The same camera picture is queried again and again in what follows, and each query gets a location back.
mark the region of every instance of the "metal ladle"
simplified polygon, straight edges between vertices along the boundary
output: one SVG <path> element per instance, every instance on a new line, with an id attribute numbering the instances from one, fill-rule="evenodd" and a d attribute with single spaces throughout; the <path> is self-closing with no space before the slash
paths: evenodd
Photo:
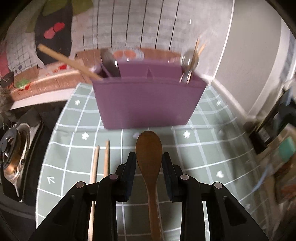
<path id="1" fill-rule="evenodd" d="M 108 49 L 101 51 L 101 60 L 104 67 L 113 77 L 120 77 L 117 61 Z"/>

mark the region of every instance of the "kitchen counter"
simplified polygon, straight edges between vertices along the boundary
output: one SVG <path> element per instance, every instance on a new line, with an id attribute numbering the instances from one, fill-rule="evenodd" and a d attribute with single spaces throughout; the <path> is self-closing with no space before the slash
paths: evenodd
<path id="1" fill-rule="evenodd" d="M 140 50 L 145 59 L 165 62 L 180 60 L 180 53 L 148 48 L 136 48 L 135 51 L 137 50 Z M 100 50 L 78 52 L 76 61 L 92 68 L 101 62 Z M 65 70 L 60 69 L 61 66 L 64 64 L 60 62 L 47 65 L 46 70 L 34 66 L 16 75 L 13 86 L 6 91 L 6 103 L 0 107 L 0 111 L 68 100 L 78 83 L 91 83 L 85 74 L 81 74 L 69 66 L 65 67 Z"/>

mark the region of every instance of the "purple utensil holder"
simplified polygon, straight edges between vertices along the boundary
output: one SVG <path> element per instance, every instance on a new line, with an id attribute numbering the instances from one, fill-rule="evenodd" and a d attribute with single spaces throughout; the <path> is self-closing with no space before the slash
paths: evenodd
<path id="1" fill-rule="evenodd" d="M 195 74 L 189 84 L 179 83 L 178 64 L 134 61 L 118 67 L 121 77 L 92 80 L 106 129 L 186 125 L 207 86 Z"/>

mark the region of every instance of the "green checkered tablecloth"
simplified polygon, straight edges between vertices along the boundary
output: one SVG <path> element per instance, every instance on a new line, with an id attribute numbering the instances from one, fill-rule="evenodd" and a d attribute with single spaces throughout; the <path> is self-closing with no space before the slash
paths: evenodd
<path id="1" fill-rule="evenodd" d="M 145 130 L 104 129 L 92 86 L 78 84 L 56 123 L 43 161 L 36 200 L 37 226 L 76 182 L 89 183 L 97 145 L 102 150 L 110 139 L 112 173 L 135 150 L 136 139 Z M 266 192 L 261 188 L 251 193 L 261 175 L 253 148 L 212 86 L 206 88 L 187 125 L 149 130 L 158 134 L 163 151 L 183 172 L 199 182 L 223 183 L 260 227 L 268 230 L 271 212 Z M 98 181 L 103 177 L 103 162 L 101 153 Z M 179 240 L 182 203 L 169 201 L 162 170 L 157 194 L 163 240 Z M 205 203 L 204 211 L 206 240 L 210 240 Z M 151 239 L 147 193 L 138 167 L 132 195 L 127 203 L 116 204 L 116 214 L 120 241 Z"/>

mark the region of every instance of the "arrow symbol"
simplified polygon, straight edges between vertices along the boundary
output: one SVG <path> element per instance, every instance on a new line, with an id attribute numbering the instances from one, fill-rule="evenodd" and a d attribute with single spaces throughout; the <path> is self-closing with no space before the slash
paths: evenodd
<path id="1" fill-rule="evenodd" d="M 47 177 L 48 183 L 50 184 L 50 182 L 55 183 L 52 179 L 54 179 L 54 177 Z"/>

